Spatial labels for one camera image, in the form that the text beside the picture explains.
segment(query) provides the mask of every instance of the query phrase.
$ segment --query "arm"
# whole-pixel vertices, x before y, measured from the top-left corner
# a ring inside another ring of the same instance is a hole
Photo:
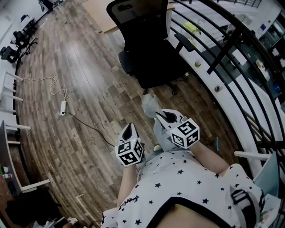
[[[205,168],[212,172],[221,174],[221,176],[224,175],[224,172],[229,167],[225,160],[200,142],[196,142],[190,147],[190,150]]]
[[[122,183],[119,191],[117,206],[119,207],[126,197],[130,194],[137,183],[137,170],[135,165],[124,169]]]

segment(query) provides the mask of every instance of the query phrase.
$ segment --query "chair base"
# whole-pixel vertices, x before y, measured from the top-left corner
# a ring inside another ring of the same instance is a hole
[[[172,95],[175,96],[177,94],[177,85],[173,85],[170,82],[166,83],[167,86],[169,86],[172,89]],[[149,88],[144,89],[142,95],[146,95]]]

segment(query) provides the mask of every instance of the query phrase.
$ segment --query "chair wheel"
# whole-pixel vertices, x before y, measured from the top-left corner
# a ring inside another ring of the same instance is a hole
[[[177,94],[177,89],[172,91],[172,95],[175,96]]]

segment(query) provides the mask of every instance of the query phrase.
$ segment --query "yellow object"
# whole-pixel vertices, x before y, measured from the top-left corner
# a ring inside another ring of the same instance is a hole
[[[183,24],[183,26],[185,28],[187,28],[190,32],[194,33],[195,31],[196,32],[199,32],[200,30],[197,29],[197,27],[195,25],[193,25],[191,22],[186,22]]]
[[[191,40],[191,39],[188,39],[188,40],[191,42],[191,44],[193,44],[194,47],[197,47],[194,40]]]

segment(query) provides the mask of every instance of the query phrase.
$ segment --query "power strip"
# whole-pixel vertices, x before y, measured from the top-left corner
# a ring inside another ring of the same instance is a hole
[[[66,101],[61,102],[61,116],[65,116],[66,111]]]

